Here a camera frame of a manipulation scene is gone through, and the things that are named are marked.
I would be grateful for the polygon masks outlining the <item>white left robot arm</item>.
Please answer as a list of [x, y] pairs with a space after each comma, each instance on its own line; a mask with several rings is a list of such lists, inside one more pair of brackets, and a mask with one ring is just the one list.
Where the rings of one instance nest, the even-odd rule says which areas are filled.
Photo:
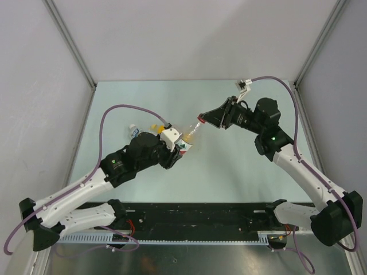
[[179, 132], [166, 129], [160, 134], [143, 132], [122, 149], [107, 155], [90, 174], [70, 186], [38, 201], [26, 198], [19, 203], [25, 230], [33, 234], [35, 252], [53, 246], [67, 234], [92, 227], [122, 228], [126, 209], [117, 199], [88, 209], [80, 206], [90, 199], [133, 180], [137, 173], [160, 165], [170, 169], [181, 159]]

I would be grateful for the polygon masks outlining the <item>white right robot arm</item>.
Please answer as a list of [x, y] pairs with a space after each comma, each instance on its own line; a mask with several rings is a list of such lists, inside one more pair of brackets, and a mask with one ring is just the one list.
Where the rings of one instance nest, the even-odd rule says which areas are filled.
[[280, 117], [273, 99], [262, 98], [250, 110], [232, 96], [198, 119], [216, 128], [236, 125], [255, 133], [258, 153], [288, 173], [311, 199], [311, 207], [285, 199], [268, 205], [264, 222], [269, 229], [298, 226], [311, 230], [324, 245], [333, 246], [361, 226], [363, 198], [356, 191], [346, 192], [297, 154], [295, 141], [279, 127]]

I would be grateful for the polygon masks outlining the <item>red bottle cap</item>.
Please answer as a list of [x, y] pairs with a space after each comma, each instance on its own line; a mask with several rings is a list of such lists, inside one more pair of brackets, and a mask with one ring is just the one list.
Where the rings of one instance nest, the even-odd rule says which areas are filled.
[[203, 124], [206, 123], [206, 121], [200, 116], [198, 116], [197, 119], [200, 121], [200, 123], [203, 123]]

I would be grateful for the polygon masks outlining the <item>clear red-label water bottle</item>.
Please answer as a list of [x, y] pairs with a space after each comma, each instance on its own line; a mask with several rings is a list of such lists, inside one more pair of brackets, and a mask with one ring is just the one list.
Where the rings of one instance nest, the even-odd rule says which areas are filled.
[[182, 136], [176, 143], [179, 146], [181, 155], [187, 153], [195, 144], [203, 125], [203, 122], [197, 121], [183, 131]]

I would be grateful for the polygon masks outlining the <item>blue-label clear drink bottle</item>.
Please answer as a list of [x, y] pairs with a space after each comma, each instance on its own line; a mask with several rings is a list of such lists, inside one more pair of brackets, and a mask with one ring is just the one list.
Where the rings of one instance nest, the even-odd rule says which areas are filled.
[[143, 130], [137, 127], [135, 124], [130, 124], [128, 128], [129, 128], [130, 139], [136, 138], [143, 132]]

